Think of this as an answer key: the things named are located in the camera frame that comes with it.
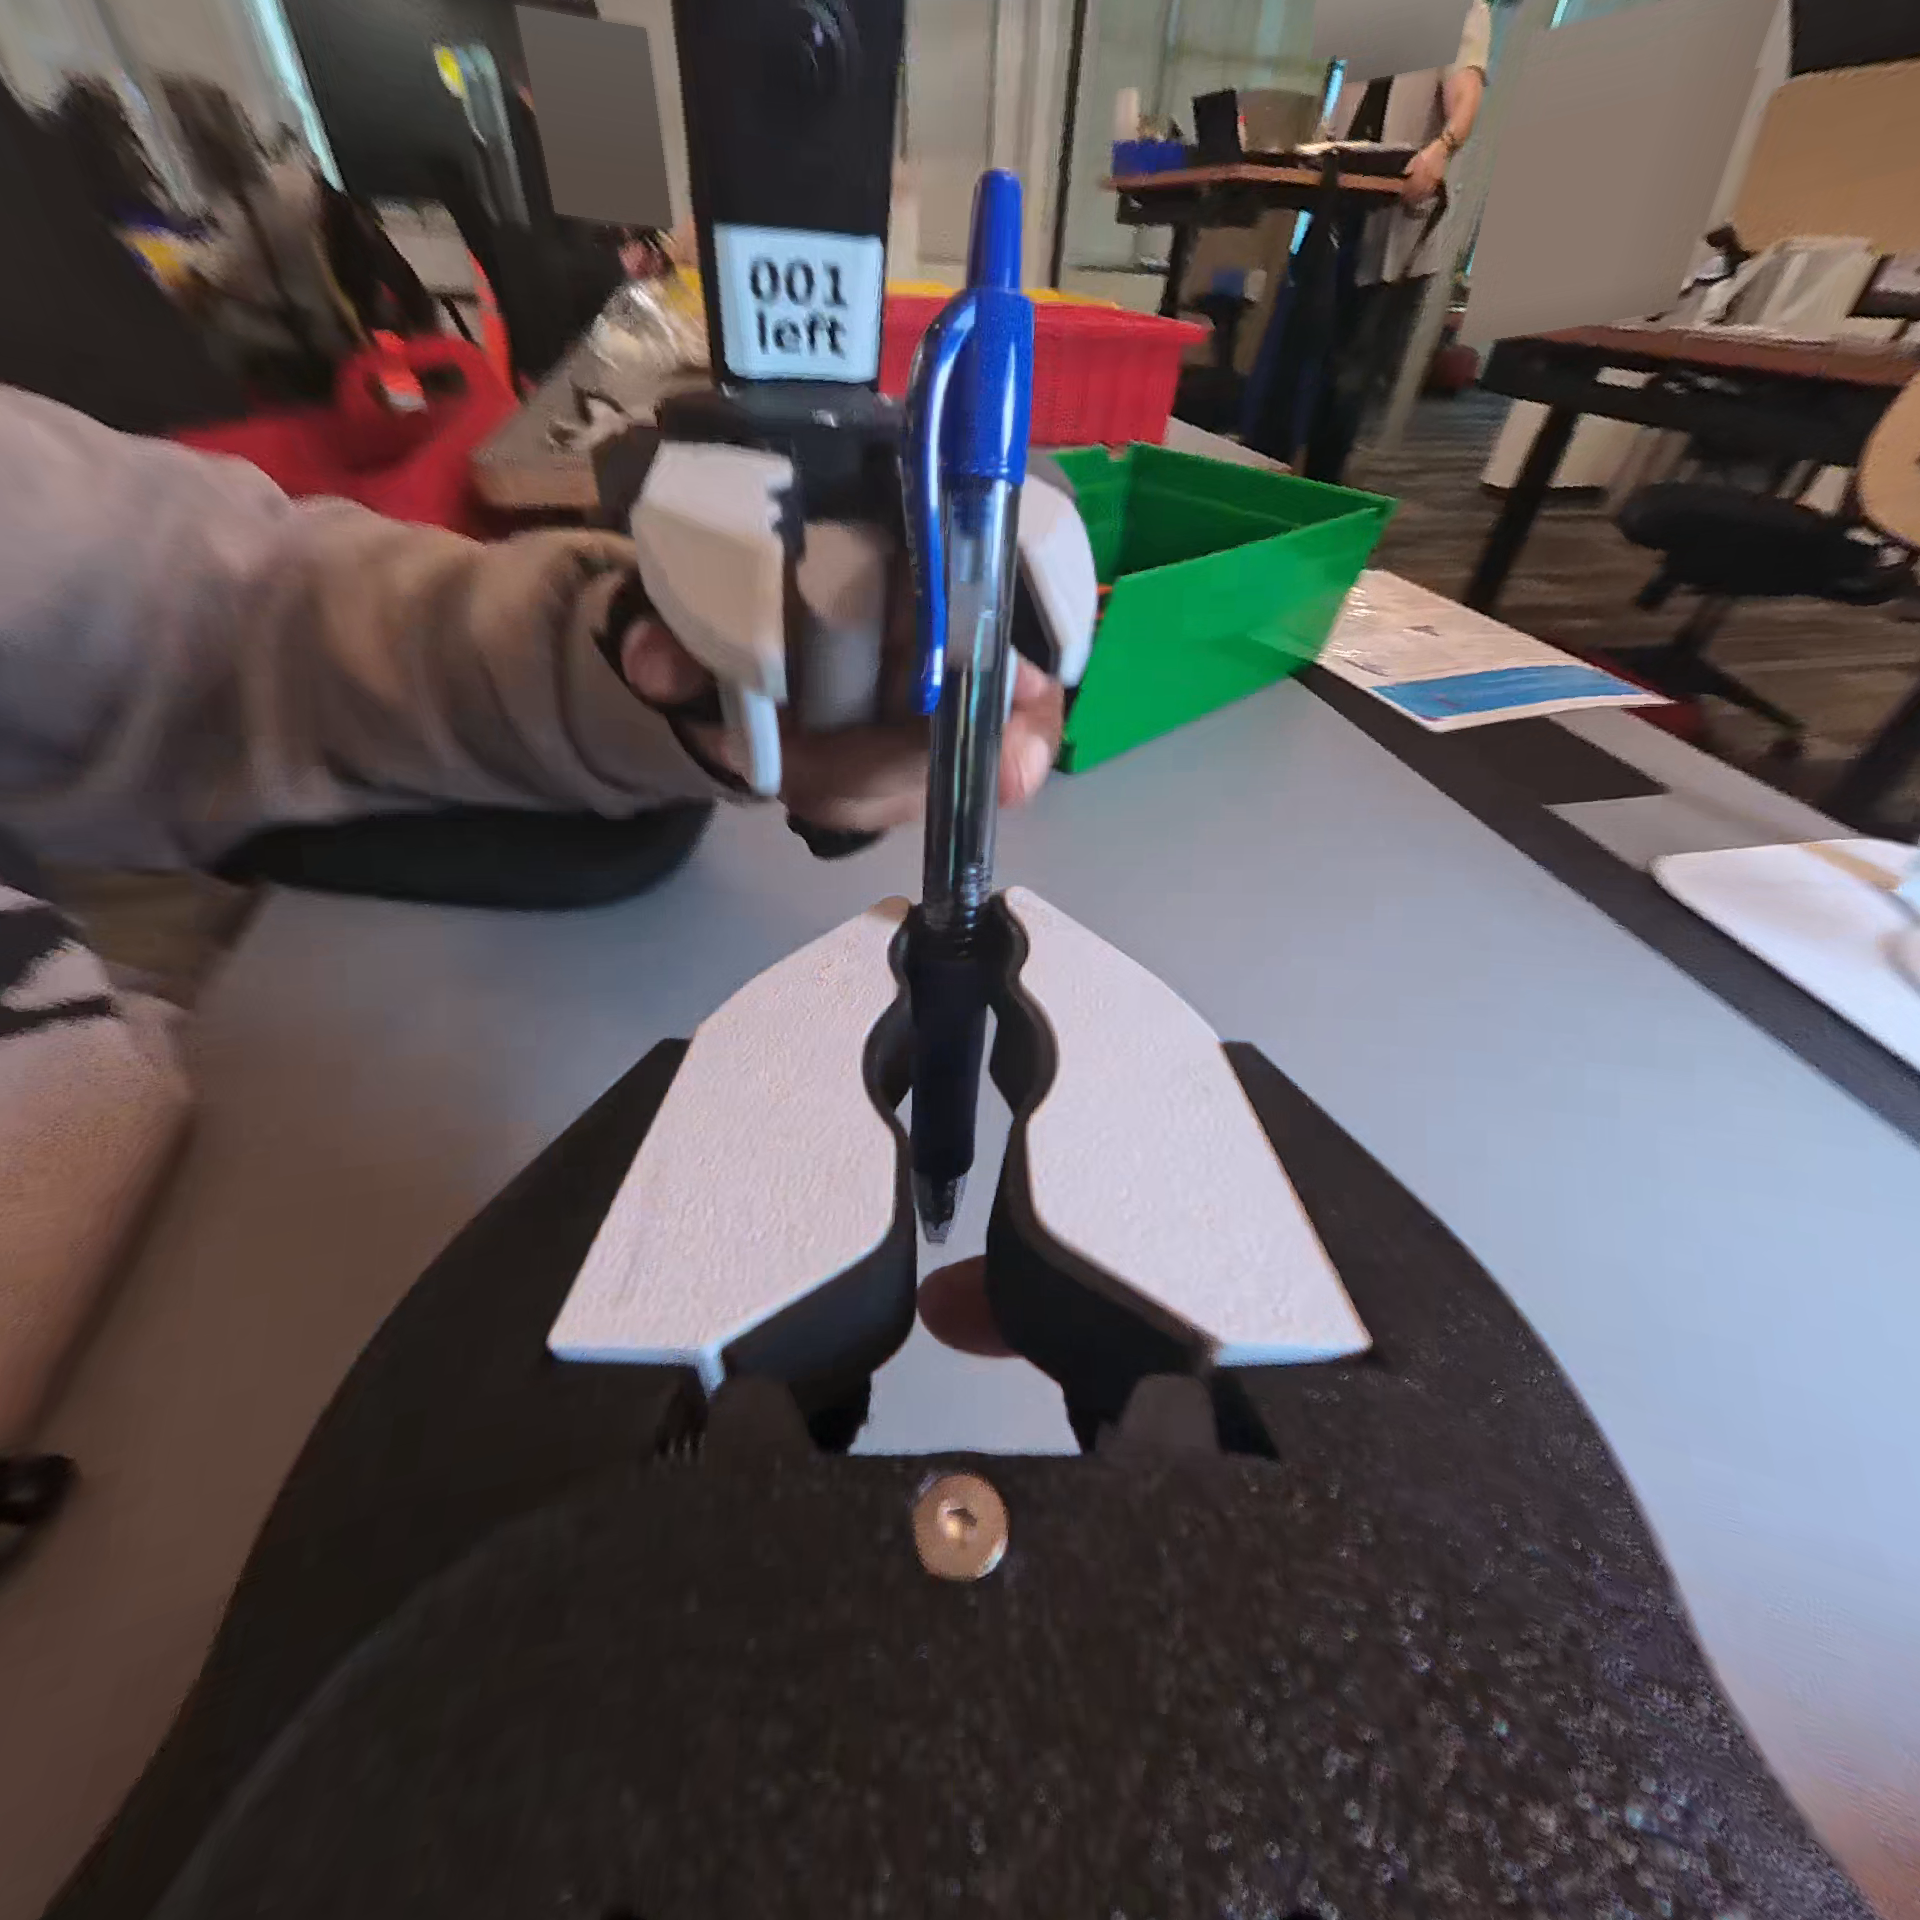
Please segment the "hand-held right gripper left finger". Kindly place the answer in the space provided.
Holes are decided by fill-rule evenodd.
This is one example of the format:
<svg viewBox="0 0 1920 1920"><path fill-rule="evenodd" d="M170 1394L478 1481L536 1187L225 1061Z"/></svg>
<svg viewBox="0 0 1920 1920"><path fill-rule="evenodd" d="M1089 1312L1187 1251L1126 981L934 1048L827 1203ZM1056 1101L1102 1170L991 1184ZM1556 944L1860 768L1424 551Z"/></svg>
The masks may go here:
<svg viewBox="0 0 1920 1920"><path fill-rule="evenodd" d="M910 1203L880 898L739 985L691 1030L547 1329L560 1361L745 1371L748 1337L885 1251Z"/></svg>

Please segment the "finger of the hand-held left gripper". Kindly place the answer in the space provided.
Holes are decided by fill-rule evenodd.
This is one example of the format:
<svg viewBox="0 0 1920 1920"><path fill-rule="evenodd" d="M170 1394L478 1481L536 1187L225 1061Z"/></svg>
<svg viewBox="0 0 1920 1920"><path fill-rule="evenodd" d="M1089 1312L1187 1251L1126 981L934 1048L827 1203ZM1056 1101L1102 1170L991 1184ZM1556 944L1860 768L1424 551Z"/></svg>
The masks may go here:
<svg viewBox="0 0 1920 1920"><path fill-rule="evenodd" d="M659 445L632 502L650 606L714 680L739 775L780 793L788 703L788 539L793 463L740 445Z"/></svg>
<svg viewBox="0 0 1920 1920"><path fill-rule="evenodd" d="M1079 500L1056 480L1018 495L1013 649L1074 692L1096 631L1096 566Z"/></svg>

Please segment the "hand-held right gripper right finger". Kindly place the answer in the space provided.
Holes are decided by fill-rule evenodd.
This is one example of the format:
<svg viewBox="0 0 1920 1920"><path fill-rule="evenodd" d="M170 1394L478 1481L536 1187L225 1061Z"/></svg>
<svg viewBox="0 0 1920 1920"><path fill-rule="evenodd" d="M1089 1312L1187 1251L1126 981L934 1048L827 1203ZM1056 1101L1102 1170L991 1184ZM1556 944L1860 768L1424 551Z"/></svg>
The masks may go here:
<svg viewBox="0 0 1920 1920"><path fill-rule="evenodd" d="M1028 887L999 900L988 1074L1010 1138L986 1233L1043 1371L1235 1371L1371 1349L1229 1043Z"/></svg>

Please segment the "blue ballpoint pen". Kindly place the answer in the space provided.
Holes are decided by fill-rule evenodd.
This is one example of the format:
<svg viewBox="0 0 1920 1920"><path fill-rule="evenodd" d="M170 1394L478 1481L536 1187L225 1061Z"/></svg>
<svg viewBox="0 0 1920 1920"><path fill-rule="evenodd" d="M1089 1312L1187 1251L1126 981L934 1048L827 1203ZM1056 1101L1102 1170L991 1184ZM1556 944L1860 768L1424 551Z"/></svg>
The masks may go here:
<svg viewBox="0 0 1920 1920"><path fill-rule="evenodd" d="M928 325L907 394L901 492L929 718L922 900L905 933L910 1187L942 1243L975 1148L986 1048L986 907L999 757L1016 687L1018 492L1028 465L1034 310L1022 291L1022 186L972 191L966 282Z"/></svg>

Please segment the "person's left forearm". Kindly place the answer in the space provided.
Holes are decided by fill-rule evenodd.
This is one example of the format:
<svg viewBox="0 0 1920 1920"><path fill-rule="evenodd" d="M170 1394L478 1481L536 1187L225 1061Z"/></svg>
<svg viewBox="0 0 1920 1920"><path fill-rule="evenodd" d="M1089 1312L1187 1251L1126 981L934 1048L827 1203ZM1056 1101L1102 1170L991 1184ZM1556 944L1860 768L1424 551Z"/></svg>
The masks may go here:
<svg viewBox="0 0 1920 1920"><path fill-rule="evenodd" d="M417 806L629 818L720 787L613 665L605 533L478 541L2 389L2 833L211 869Z"/></svg>

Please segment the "person's left hand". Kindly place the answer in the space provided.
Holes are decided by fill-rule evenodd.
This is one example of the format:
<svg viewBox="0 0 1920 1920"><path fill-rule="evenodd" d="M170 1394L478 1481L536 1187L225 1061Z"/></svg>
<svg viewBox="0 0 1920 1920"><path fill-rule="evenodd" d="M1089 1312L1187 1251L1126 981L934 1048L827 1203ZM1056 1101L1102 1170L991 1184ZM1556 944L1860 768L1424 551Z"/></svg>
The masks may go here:
<svg viewBox="0 0 1920 1920"><path fill-rule="evenodd" d="M659 711L678 746L714 781L745 787L745 759L724 723L691 711L714 692L711 676L653 618L632 621L616 639L616 665L629 692ZM1028 803L1051 776L1064 735L1064 686L1028 659L1016 659L1013 703L996 757L999 806ZM887 718L849 730L803 730L785 720L780 803L818 829L887 833L925 812L929 776L929 723Z"/></svg>

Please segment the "green plastic bin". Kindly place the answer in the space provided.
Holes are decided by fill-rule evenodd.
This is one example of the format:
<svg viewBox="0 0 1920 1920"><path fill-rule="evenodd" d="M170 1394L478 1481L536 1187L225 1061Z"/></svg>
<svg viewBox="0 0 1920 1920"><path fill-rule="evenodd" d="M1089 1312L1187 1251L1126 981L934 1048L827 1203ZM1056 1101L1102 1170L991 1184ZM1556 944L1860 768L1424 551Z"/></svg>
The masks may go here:
<svg viewBox="0 0 1920 1920"><path fill-rule="evenodd" d="M1056 460L1100 583L1060 775L1295 680L1397 511L1382 492L1163 445Z"/></svg>

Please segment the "beige cardboard box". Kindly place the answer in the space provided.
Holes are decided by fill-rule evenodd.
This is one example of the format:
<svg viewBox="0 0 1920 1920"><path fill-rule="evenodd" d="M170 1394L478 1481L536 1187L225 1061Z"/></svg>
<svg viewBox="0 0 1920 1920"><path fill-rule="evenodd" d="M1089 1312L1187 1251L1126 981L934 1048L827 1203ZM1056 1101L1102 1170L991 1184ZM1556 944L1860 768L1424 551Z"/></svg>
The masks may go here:
<svg viewBox="0 0 1920 1920"><path fill-rule="evenodd" d="M509 522L601 522L593 449L650 422L671 371L575 344L471 458L473 500Z"/></svg>

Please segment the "red plastic bin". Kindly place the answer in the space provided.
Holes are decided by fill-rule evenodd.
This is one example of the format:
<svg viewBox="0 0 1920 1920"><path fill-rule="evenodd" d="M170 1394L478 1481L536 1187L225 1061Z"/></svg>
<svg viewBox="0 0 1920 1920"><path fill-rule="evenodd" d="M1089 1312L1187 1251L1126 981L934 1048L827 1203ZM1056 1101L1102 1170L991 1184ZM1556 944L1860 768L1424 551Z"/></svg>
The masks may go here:
<svg viewBox="0 0 1920 1920"><path fill-rule="evenodd" d="M1028 291L1028 305L1028 446L1158 445L1186 353L1207 325L1051 291Z"/></svg>

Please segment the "clear plastic bag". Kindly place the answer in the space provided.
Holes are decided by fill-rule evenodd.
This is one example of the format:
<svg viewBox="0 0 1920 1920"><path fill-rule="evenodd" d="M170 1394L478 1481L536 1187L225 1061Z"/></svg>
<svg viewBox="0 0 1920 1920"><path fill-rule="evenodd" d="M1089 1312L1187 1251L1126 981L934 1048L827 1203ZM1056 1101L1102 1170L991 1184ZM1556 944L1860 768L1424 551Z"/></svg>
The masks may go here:
<svg viewBox="0 0 1920 1920"><path fill-rule="evenodd" d="M581 382L640 409L650 394L708 375L708 317L700 274L629 276L584 336Z"/></svg>

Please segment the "dark hanging jacket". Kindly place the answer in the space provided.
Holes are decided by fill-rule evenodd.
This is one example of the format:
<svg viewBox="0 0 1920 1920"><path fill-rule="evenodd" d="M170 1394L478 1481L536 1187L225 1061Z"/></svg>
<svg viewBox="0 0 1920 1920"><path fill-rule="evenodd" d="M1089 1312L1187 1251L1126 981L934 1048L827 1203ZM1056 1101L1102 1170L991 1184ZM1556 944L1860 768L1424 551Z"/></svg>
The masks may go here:
<svg viewBox="0 0 1920 1920"><path fill-rule="evenodd" d="M1314 483L1341 483L1362 424L1397 382L1430 282L1333 282L1310 336L1282 339L1249 382L1245 445Z"/></svg>

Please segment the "printed instruction sheet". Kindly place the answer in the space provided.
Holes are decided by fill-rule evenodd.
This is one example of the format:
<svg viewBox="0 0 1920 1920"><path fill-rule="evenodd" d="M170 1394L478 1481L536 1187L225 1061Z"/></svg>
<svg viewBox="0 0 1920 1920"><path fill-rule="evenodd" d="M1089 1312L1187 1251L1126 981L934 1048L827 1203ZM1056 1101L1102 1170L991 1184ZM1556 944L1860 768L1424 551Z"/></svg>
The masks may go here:
<svg viewBox="0 0 1920 1920"><path fill-rule="evenodd" d="M1670 704L1670 694L1615 668L1577 659L1385 569L1359 574L1315 665L1424 730Z"/></svg>

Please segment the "wooden office desk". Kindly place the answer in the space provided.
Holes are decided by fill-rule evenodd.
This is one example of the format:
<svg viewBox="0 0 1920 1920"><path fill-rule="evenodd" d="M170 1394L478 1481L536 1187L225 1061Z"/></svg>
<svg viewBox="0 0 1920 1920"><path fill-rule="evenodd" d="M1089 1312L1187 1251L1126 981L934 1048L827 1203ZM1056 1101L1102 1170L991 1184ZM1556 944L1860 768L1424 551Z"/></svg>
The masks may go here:
<svg viewBox="0 0 1920 1920"><path fill-rule="evenodd" d="M1491 613L1580 418L1685 433L1764 463L1857 465L1868 433L1917 375L1885 344L1745 339L1727 325L1565 325L1499 339L1479 389L1545 422L1461 599Z"/></svg>
<svg viewBox="0 0 1920 1920"><path fill-rule="evenodd" d="M1413 150L1333 142L1319 157L1293 162L1206 162L1178 172L1114 179L1117 218L1129 228L1168 228L1168 263L1155 313L1176 320L1186 305L1187 259L1202 234L1260 228L1268 215L1304 215L1305 237L1279 251L1268 267L1277 291L1264 325L1264 371L1274 349L1310 336L1310 310L1319 310L1333 282L1351 276L1369 213L1397 202ZM1246 418L1249 371L1242 382L1242 424Z"/></svg>

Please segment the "black office chair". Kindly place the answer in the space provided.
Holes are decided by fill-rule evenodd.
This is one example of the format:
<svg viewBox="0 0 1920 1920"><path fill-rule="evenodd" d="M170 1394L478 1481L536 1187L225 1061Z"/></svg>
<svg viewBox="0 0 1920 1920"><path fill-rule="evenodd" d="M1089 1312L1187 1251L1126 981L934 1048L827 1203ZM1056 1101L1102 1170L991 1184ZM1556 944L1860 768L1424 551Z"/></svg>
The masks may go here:
<svg viewBox="0 0 1920 1920"><path fill-rule="evenodd" d="M1860 519L1828 514L1790 495L1745 492L1717 483L1653 483L1626 495L1615 527L1659 558L1635 594L1659 609L1690 594L1690 613L1661 643L1606 645L1599 659L1619 676L1675 703L1717 698L1774 727L1770 757L1794 759L1806 723L1715 665L1710 643L1740 599L1818 599L1885 606L1917 583L1917 551L1868 533Z"/></svg>

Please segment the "brown cardboard piece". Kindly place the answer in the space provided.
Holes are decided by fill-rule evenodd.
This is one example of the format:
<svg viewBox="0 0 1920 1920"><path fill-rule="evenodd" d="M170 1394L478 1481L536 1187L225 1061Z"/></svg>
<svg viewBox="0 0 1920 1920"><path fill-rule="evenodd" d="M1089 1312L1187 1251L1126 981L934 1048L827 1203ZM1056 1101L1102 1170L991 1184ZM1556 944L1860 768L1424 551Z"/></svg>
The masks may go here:
<svg viewBox="0 0 1920 1920"><path fill-rule="evenodd" d="M1777 87L1730 224L1747 251L1794 237L1917 251L1917 57Z"/></svg>

